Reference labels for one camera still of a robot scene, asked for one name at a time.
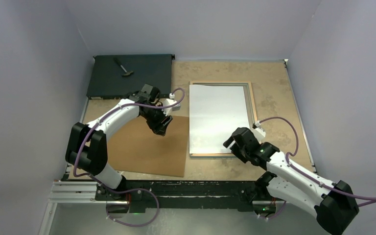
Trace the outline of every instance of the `wooden frame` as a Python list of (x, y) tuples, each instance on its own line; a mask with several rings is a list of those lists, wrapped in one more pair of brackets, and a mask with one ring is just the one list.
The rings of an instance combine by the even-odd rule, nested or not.
[[(211, 85), (211, 86), (243, 86), (246, 87), (249, 95), (248, 95), (248, 106), (251, 111), (252, 115), (252, 122), (256, 122), (257, 119), (257, 110), (256, 110), (256, 105), (254, 101), (254, 95), (253, 95), (253, 89), (252, 89), (252, 83), (250, 81), (191, 81), (190, 85)], [(208, 154), (203, 154), (203, 153), (194, 153), (194, 154), (189, 154), (190, 157), (192, 158), (232, 158), (234, 157), (233, 154), (231, 153), (208, 153)]]

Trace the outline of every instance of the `wall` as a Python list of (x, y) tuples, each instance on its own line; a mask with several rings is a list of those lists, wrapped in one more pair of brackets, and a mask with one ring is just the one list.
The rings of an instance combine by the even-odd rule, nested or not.
[(92, 58), (63, 0), (0, 0), (0, 234), (37, 234)]
[[(322, 1), (288, 70), (319, 173), (376, 196), (376, 1)], [(376, 234), (376, 204), (345, 234)]]
[(320, 0), (67, 0), (92, 55), (289, 58)]

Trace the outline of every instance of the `wooden table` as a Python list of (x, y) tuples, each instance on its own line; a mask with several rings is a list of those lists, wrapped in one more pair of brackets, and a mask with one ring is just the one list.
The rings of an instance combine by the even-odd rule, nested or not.
[[(173, 116), (188, 117), (189, 84), (194, 80), (251, 81), (258, 118), (280, 116), (288, 119), (295, 126), (300, 141), (298, 154), (293, 157), (293, 160), (312, 170), (312, 163), (283, 62), (174, 61), (172, 64), (172, 88), (184, 88), (186, 97), (182, 101), (181, 109), (173, 112)], [(180, 93), (176, 93), (175, 99), (179, 98)], [(83, 122), (87, 123), (100, 117), (117, 103), (117, 100), (89, 100)], [(285, 122), (271, 120), (262, 126), (266, 130), (264, 141), (271, 142), (283, 152), (294, 151), (295, 136)], [(135, 180), (256, 180), (262, 173), (264, 170), (260, 167), (250, 163), (244, 164), (237, 158), (191, 159), (187, 151), (183, 178), (134, 172), (123, 172), (122, 174), (127, 179)]]

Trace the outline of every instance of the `black mat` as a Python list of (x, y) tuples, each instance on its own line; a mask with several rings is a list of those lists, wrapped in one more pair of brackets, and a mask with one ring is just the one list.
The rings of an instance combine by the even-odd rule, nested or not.
[[(114, 62), (118, 58), (127, 71), (134, 71), (129, 77)], [(92, 77), (87, 97), (89, 99), (117, 99), (129, 92), (139, 91), (144, 84), (159, 88), (162, 94), (171, 93), (171, 68), (175, 55), (98, 55), (94, 57)]]

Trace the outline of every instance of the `white paper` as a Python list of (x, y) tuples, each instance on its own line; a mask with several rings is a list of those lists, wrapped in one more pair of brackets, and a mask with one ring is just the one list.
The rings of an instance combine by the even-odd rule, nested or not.
[(189, 86), (189, 153), (230, 153), (223, 143), (248, 127), (242, 86)]

